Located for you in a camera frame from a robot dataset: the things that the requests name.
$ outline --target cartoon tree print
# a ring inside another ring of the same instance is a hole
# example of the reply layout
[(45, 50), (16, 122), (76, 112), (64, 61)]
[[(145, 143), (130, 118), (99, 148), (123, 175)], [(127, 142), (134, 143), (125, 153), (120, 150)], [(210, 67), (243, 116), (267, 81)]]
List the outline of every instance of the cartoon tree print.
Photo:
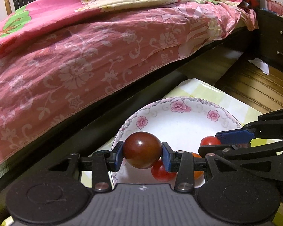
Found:
[(25, 8), (26, 6), (20, 7), (15, 11), (14, 15), (8, 19), (2, 31), (0, 31), (0, 38), (22, 29), (25, 24), (31, 21), (31, 17), (28, 16), (29, 11), (25, 10)]

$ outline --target white paper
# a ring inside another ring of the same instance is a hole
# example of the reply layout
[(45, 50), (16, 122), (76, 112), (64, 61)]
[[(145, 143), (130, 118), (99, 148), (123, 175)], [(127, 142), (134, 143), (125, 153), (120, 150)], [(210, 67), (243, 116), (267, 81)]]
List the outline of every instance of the white paper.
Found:
[(253, 63), (257, 66), (262, 72), (266, 75), (269, 75), (269, 66), (267, 63), (264, 63), (261, 59), (255, 58), (253, 60), (248, 60), (248, 62)]

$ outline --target yellow checkered tablecloth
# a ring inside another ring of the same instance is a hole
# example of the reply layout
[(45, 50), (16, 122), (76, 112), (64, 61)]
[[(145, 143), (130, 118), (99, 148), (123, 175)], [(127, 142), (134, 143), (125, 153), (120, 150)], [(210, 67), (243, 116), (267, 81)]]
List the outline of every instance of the yellow checkered tablecloth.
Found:
[[(175, 89), (169, 92), (165, 98), (169, 97), (196, 97), (213, 102), (228, 112), (230, 112), (243, 126), (252, 121), (257, 121), (258, 116), (261, 113), (247, 104), (227, 95), (226, 93), (220, 91), (219, 89), (204, 83), (198, 79), (189, 79), (182, 82)], [(114, 138), (109, 140), (106, 144), (100, 147), (98, 150), (108, 149), (110, 150), (113, 144)], [(275, 140), (267, 139), (255, 139), (252, 140), (252, 146), (265, 145), (268, 143), (275, 142)], [(87, 186), (91, 187), (91, 172), (85, 171), (82, 173), (81, 182)], [(274, 218), (273, 223), (277, 226), (283, 226), (283, 203)]]

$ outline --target pink blanket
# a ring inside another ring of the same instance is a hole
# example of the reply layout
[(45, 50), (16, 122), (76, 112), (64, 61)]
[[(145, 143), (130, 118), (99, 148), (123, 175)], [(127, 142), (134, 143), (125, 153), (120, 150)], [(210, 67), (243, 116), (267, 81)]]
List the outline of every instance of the pink blanket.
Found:
[(240, 19), (256, 28), (253, 10), (177, 2), (106, 14), (17, 45), (0, 58), (0, 164), (90, 104), (227, 37)]

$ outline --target dark red cherry tomato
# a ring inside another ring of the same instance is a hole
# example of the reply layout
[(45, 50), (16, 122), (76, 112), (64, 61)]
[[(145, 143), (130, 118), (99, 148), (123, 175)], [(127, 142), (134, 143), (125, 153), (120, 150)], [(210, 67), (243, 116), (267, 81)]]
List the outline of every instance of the dark red cherry tomato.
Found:
[(162, 144), (151, 133), (137, 132), (127, 137), (123, 146), (123, 153), (131, 166), (147, 169), (159, 160), (162, 154)]
[(151, 168), (153, 177), (159, 182), (168, 182), (175, 178), (177, 172), (167, 172), (162, 160), (158, 160)]
[(221, 142), (219, 141), (219, 139), (217, 139), (214, 136), (207, 136), (204, 139), (201, 140), (200, 142), (200, 146), (203, 145), (219, 145), (221, 144)]

